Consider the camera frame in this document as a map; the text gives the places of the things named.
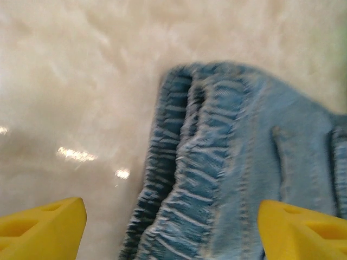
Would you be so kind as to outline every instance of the white marble floor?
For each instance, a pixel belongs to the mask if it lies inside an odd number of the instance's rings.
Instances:
[[[342,113],[346,46],[345,0],[0,0],[0,215],[82,197],[78,260],[117,259],[165,70],[250,63]]]

